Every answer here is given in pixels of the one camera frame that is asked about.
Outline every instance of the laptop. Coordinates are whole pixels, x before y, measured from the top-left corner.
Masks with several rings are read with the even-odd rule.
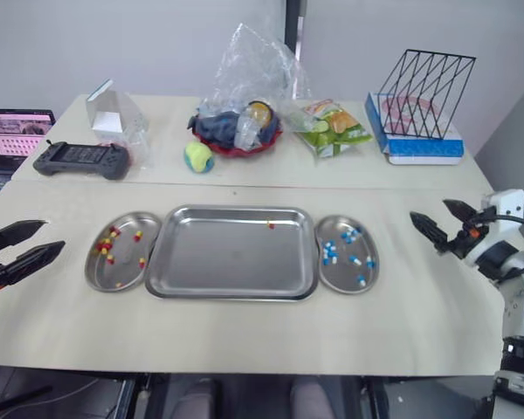
[[[12,175],[54,122],[50,110],[0,109],[0,175]]]

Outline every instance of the beige tabletop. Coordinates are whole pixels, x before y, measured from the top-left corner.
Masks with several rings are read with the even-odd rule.
[[[0,227],[25,218],[49,222],[3,260],[66,240],[54,263],[0,291],[1,365],[385,375],[492,374],[499,366],[501,296],[454,256],[440,258],[410,222],[417,210],[456,231],[441,202],[445,191],[59,185],[15,181],[0,194]],[[449,196],[479,205],[475,191]],[[86,254],[114,217],[133,210],[164,217],[193,203],[296,206],[315,222],[351,216],[376,241],[378,282],[355,296],[319,284],[309,299],[292,303],[159,299],[143,285],[119,293],[87,285]]]
[[[43,219],[33,238],[1,254],[65,240],[50,266],[0,291],[0,364],[150,372],[455,375],[492,374],[500,363],[503,301],[477,271],[440,258],[409,212],[459,228],[447,197],[479,206],[491,187],[466,154],[455,167],[397,167],[374,140],[316,161],[292,134],[250,159],[216,158],[192,173],[183,148],[197,98],[134,96],[150,121],[152,162],[121,182],[97,175],[39,175],[21,166],[0,193],[0,228]],[[361,103],[343,105],[365,127]],[[49,133],[52,141],[94,144],[85,96]],[[294,206],[317,223],[331,214],[365,225],[381,261],[376,285],[341,295],[320,284],[297,303],[159,299],[143,285],[101,293],[87,285],[86,254],[111,220],[134,210],[159,217],[184,204]],[[524,248],[521,237],[515,243]]]
[[[59,119],[47,138],[53,142],[97,144],[89,127],[86,96],[79,96]],[[148,168],[131,168],[124,182],[237,185],[290,188],[365,189],[476,189],[491,190],[474,159],[466,153],[458,166],[394,166],[387,162],[375,140],[360,144],[332,159],[316,160],[303,141],[283,134],[276,145],[247,159],[218,157],[209,174],[198,175],[184,164],[183,150],[196,137],[186,129],[199,98],[133,96],[149,120]],[[362,124],[370,125],[361,102],[342,102]],[[48,182],[109,182],[99,175],[57,174],[45,178],[32,167],[48,147],[42,141],[37,152],[14,174],[14,180]]]

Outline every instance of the wire file holder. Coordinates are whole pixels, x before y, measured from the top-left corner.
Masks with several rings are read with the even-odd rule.
[[[377,95],[384,133],[443,140],[475,59],[406,50]]]

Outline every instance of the snack bag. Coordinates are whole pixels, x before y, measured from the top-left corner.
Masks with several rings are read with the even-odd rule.
[[[298,133],[318,157],[331,157],[372,138],[353,116],[333,100],[323,100],[303,111],[313,118],[311,129]]]

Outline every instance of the black game controller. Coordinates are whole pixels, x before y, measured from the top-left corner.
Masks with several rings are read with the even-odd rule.
[[[109,181],[122,179],[128,171],[130,156],[121,146],[85,146],[47,140],[50,147],[33,162],[41,175],[58,172],[98,173]]]

